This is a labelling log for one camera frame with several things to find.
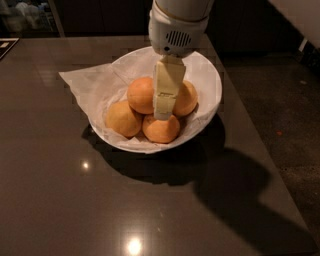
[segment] white napkin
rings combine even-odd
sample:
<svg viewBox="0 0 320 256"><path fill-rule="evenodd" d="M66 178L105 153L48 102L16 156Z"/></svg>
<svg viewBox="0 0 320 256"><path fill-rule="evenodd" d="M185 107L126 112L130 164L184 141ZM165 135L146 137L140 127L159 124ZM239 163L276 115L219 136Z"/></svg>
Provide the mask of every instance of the white napkin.
<svg viewBox="0 0 320 256"><path fill-rule="evenodd" d="M131 152L155 153L183 144L210 122L221 100L221 81L213 65L199 53L184 59L187 66L185 79L192 82L198 92L198 107L182 122L178 138L169 144L149 142L143 133L127 139L105 127L108 107L126 99L128 85L142 76L153 77L156 62L160 59L151 47L131 52L112 64L60 72L70 86L80 108L86 113L95 132L110 145Z"/></svg>

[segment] dark background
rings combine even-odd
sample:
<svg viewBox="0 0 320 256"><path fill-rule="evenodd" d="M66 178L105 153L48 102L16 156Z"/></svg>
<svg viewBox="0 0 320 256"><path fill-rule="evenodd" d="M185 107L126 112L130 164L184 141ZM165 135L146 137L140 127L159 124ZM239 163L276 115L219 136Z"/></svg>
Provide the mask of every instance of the dark background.
<svg viewBox="0 0 320 256"><path fill-rule="evenodd" d="M55 0L66 36L148 34L152 0ZM207 34L219 54L296 51L302 35L267 0L215 0Z"/></svg>

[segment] bowl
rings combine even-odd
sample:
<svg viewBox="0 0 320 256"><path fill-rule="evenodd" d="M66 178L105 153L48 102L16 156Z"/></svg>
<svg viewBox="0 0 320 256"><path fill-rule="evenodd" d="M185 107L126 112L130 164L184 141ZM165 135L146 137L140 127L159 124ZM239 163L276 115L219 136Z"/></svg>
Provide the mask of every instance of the bowl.
<svg viewBox="0 0 320 256"><path fill-rule="evenodd" d="M152 143L142 132L127 139L106 128L104 118L108 107L126 99L128 85L136 78L153 77L154 66L161 58L152 47L130 52L110 65L105 77L99 79L95 92L88 101L89 122L96 134L105 142L121 150L151 154L182 145L200 133L211 121L219 107L222 85L218 71L203 55L193 52L183 59L186 65L185 79L193 83L198 93L196 109L183 120L179 136L168 144Z"/></svg>

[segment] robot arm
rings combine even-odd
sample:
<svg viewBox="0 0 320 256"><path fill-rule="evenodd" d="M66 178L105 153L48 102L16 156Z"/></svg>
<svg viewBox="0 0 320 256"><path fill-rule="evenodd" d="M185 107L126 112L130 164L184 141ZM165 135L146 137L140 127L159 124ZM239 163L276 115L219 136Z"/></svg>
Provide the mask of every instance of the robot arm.
<svg viewBox="0 0 320 256"><path fill-rule="evenodd" d="M155 52L163 55L155 67L153 99L156 119L167 120L186 71L182 58L200 42L214 0L153 0L149 37Z"/></svg>

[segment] table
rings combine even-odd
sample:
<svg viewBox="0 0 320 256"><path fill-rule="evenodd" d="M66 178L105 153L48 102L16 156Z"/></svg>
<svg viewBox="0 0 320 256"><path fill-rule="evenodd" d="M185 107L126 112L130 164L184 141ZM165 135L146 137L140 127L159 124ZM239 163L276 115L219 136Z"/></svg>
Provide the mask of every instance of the table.
<svg viewBox="0 0 320 256"><path fill-rule="evenodd" d="M21 39L0 62L0 255L317 251L207 36L199 52L224 95L201 134L153 155L94 134L58 72L149 45L145 36Z"/></svg>

